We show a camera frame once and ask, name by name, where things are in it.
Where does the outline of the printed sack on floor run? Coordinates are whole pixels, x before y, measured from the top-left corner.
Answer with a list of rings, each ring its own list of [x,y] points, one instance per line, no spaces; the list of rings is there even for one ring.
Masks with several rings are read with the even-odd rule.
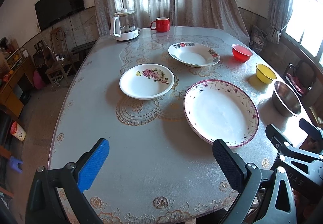
[[[251,29],[249,48],[260,54],[267,45],[267,34],[253,25]]]

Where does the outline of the white plate with red characters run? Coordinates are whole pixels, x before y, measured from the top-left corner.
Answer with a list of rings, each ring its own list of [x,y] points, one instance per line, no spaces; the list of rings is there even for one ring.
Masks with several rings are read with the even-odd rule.
[[[221,60],[220,55],[211,47],[193,43],[181,42],[172,44],[168,48],[169,55],[190,67],[208,67],[218,64]]]

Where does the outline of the red mug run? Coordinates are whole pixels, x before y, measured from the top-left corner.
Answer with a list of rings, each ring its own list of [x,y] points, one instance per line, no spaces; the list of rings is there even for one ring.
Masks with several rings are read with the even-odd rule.
[[[170,19],[168,17],[156,18],[150,25],[151,30],[156,30],[157,32],[168,32],[170,30]]]

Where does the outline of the yellow bowl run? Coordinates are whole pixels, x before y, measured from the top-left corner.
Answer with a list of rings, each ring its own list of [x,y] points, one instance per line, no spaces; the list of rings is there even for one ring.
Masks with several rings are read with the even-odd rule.
[[[277,78],[269,67],[261,63],[256,64],[256,76],[261,82],[267,85],[271,84]]]

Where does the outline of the lace tablecloth with gold flowers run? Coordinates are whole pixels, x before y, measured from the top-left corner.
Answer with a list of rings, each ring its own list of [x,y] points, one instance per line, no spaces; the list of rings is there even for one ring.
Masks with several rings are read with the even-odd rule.
[[[220,62],[190,67],[173,59],[168,48],[181,42],[213,48]],[[156,33],[142,29],[137,39],[118,42],[100,37],[74,78],[60,111],[48,166],[61,168],[89,151],[100,138],[109,156],[86,198],[104,223],[168,223],[203,215],[229,205],[237,195],[216,163],[212,146],[189,126],[183,111],[186,91],[198,81],[220,79],[241,88],[255,103],[255,137],[236,149],[246,162],[269,168],[277,155],[265,135],[274,124],[295,146],[306,139],[298,117],[281,116],[272,102],[272,85],[255,77],[257,54],[245,63],[232,56],[238,40],[212,28],[173,27]],[[157,63],[168,67],[175,83],[154,100],[127,97],[119,79],[128,69]]]

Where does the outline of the wooden chair by wall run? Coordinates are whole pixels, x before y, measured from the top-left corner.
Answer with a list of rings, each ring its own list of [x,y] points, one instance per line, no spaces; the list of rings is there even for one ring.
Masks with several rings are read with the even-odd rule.
[[[65,31],[61,27],[57,27],[50,32],[49,49],[54,62],[45,73],[51,82],[52,88],[57,90],[62,79],[65,79],[69,86],[68,75],[71,70],[75,72],[77,70],[67,47]]]

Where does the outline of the large plate with purple rim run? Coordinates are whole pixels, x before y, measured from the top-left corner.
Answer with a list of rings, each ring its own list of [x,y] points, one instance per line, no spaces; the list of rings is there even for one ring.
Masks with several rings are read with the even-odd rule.
[[[222,139],[230,148],[250,142],[259,126],[251,98],[227,81],[208,79],[192,85],[183,100],[185,117],[203,141]]]

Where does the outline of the white glass electric kettle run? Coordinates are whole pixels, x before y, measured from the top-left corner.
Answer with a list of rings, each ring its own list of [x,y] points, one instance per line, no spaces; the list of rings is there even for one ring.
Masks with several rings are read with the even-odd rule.
[[[114,13],[111,18],[110,35],[117,41],[128,41],[138,37],[138,26],[135,22],[135,11],[123,9]]]

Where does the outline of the black wall television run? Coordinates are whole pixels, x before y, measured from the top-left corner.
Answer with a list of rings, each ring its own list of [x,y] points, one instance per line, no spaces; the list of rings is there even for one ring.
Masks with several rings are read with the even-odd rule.
[[[39,0],[35,4],[37,21],[41,31],[84,9],[84,0]]]

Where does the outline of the red plastic bowl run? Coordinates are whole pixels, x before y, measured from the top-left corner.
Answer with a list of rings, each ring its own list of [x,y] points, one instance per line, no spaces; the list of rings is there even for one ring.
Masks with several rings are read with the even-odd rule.
[[[247,47],[239,44],[232,45],[232,53],[235,60],[243,63],[253,56],[253,53]]]

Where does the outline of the wooden cabinet shelf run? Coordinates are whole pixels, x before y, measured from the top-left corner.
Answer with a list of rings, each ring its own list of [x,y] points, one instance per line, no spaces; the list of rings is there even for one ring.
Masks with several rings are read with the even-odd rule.
[[[35,66],[24,56],[15,39],[1,38],[1,108],[19,117],[34,89]]]

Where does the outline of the stainless steel bowl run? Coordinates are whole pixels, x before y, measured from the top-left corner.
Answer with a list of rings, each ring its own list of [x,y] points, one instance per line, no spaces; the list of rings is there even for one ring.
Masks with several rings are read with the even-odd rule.
[[[274,82],[272,101],[275,109],[284,117],[298,116],[301,113],[301,102],[295,92],[281,81]]]

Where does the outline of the white plate with pink roses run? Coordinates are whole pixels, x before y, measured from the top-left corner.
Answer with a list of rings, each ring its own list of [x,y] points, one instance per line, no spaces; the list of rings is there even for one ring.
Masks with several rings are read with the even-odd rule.
[[[141,64],[127,70],[119,80],[121,91],[138,100],[152,100],[168,93],[175,83],[173,72],[160,64]]]

